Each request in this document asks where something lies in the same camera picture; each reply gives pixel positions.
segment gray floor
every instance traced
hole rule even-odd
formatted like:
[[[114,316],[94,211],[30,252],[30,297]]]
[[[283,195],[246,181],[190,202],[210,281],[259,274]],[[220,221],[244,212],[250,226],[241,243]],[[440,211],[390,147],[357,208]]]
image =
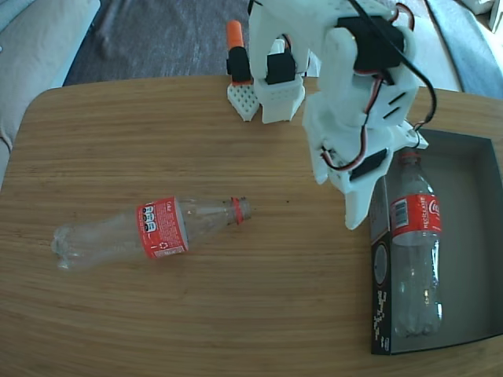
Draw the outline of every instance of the gray floor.
[[[422,1],[413,4],[415,12],[429,16]],[[503,75],[475,17],[456,2],[428,4],[463,90],[503,98]],[[248,40],[247,8],[248,0],[101,0],[65,85],[225,74],[226,23],[241,21]]]
[[[248,0],[101,0],[65,85],[225,74],[226,23],[247,25],[247,8]]]

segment wooden table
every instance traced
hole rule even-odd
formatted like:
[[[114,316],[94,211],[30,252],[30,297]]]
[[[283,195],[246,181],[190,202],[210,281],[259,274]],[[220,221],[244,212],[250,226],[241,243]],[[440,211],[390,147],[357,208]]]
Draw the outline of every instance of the wooden table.
[[[302,111],[243,123],[227,83],[107,82],[34,101],[0,194],[0,375],[503,373],[503,338],[370,354],[368,225],[348,231],[341,194],[314,182]],[[492,137],[503,162],[503,103],[442,91],[439,103],[431,127]],[[427,108],[422,90],[411,119]],[[247,196],[253,217],[188,254],[56,269],[57,226],[171,194]]]

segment red bottle label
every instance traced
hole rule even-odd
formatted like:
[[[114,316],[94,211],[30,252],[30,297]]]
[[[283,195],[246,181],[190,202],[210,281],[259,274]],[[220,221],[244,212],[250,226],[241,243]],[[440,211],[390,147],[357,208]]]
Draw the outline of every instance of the red bottle label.
[[[187,251],[174,197],[138,207],[136,220],[141,243],[149,258]]]
[[[397,199],[391,204],[393,237],[407,232],[441,232],[440,212],[435,195],[417,194]]]

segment plastic bottle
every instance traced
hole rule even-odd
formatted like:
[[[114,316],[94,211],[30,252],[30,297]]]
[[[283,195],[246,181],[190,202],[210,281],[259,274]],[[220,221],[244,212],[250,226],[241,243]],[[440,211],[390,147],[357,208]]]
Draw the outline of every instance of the plastic bottle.
[[[227,225],[250,218],[245,198],[199,200],[167,198],[84,225],[64,225],[51,244],[64,270],[105,262],[161,258],[187,251]]]
[[[400,337],[436,333],[442,323],[439,246],[442,226],[419,153],[399,153],[401,186],[391,204],[392,322]]]

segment open box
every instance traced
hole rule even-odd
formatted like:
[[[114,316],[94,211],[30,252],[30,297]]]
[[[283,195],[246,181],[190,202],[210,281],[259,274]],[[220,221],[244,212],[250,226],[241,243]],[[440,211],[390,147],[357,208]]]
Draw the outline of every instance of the open box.
[[[430,146],[422,167],[439,199],[442,238],[439,290],[442,326],[416,338],[395,334],[389,201],[398,180],[396,156],[373,194],[372,353],[391,355],[474,342],[503,334],[503,186],[491,140],[421,131]]]

